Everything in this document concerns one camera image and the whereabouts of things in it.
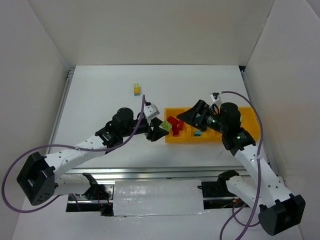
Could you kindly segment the small blue lego brick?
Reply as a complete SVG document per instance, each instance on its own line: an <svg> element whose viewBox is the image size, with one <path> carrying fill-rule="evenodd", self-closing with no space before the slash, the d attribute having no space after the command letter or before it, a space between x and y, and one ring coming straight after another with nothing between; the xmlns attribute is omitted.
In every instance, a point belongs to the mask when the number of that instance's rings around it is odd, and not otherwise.
<svg viewBox="0 0 320 240"><path fill-rule="evenodd" d="M200 137L202 135L202 132L200 131L200 130L196 130L195 132L194 132L194 136L195 137Z"/></svg>

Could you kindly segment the red rectangular lego brick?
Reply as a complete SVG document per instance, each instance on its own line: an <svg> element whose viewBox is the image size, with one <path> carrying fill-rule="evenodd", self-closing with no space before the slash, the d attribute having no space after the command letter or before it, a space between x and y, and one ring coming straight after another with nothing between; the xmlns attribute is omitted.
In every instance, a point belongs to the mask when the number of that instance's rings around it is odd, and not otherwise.
<svg viewBox="0 0 320 240"><path fill-rule="evenodd" d="M184 128L184 122L183 122L182 120L179 120L179 121L178 121L178 125L177 125L177 129L178 129L179 131L182 131L183 128Z"/></svg>

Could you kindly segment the light green lego brick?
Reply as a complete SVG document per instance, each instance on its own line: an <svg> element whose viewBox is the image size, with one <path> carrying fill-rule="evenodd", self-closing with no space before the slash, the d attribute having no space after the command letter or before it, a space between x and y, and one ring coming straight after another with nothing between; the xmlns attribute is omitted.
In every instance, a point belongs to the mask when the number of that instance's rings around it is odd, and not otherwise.
<svg viewBox="0 0 320 240"><path fill-rule="evenodd" d="M168 132L168 131L172 128L172 125L171 125L168 121L164 120L164 121L160 124L160 127L161 127L162 129L164 129L165 131Z"/></svg>

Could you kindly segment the red flower lego piece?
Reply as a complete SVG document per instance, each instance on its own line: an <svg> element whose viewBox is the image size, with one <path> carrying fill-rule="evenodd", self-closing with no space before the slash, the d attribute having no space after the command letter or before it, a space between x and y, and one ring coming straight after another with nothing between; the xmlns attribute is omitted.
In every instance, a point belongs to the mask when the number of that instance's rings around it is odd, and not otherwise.
<svg viewBox="0 0 320 240"><path fill-rule="evenodd" d="M169 117L167 118L167 121L168 121L171 125L178 125L178 124L179 124L179 121L178 121L176 118L172 117L172 116L169 116Z"/></svg>

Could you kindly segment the green yellow blue lego stack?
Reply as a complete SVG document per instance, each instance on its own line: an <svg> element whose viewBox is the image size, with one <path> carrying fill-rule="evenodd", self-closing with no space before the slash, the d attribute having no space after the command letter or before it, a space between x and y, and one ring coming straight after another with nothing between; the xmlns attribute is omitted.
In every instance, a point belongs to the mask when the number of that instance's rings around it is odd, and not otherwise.
<svg viewBox="0 0 320 240"><path fill-rule="evenodd" d="M140 96L141 95L141 87L139 83L133 84L133 94L134 96Z"/></svg>

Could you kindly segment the yellow red blue lego stack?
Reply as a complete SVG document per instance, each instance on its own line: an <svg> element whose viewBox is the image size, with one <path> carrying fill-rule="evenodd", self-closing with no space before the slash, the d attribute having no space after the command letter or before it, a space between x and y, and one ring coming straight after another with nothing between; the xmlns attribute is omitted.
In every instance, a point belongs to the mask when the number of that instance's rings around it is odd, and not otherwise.
<svg viewBox="0 0 320 240"><path fill-rule="evenodd" d="M179 135L179 129L178 129L177 126L173 125L172 128L171 128L171 130L172 130L172 135L173 135L174 137L177 137L177 136Z"/></svg>

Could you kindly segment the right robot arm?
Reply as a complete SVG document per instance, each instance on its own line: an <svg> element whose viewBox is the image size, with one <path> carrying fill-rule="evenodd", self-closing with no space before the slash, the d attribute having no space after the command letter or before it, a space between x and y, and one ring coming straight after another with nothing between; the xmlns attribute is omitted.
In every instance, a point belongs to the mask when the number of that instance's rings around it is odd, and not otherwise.
<svg viewBox="0 0 320 240"><path fill-rule="evenodd" d="M222 175L226 190L252 208L267 234L275 236L300 224L306 206L304 198L300 194L294 195L282 184L260 155L256 141L242 127L242 114L236 104L223 103L215 112L214 107L199 100L177 118L200 131L211 129L221 134L224 148L243 165L256 183L256 188L253 188L230 170Z"/></svg>

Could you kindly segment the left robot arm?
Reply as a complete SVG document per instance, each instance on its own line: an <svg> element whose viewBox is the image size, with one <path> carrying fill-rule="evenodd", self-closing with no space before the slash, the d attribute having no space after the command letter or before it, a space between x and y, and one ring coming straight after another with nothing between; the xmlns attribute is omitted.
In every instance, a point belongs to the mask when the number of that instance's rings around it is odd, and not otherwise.
<svg viewBox="0 0 320 240"><path fill-rule="evenodd" d="M41 155L34 152L28 156L17 182L33 206L44 203L52 197L58 185L58 178L82 163L104 155L119 147L130 135L145 134L146 139L155 142L168 135L157 117L148 118L144 113L134 119L131 109L123 107L92 137L79 145L60 152Z"/></svg>

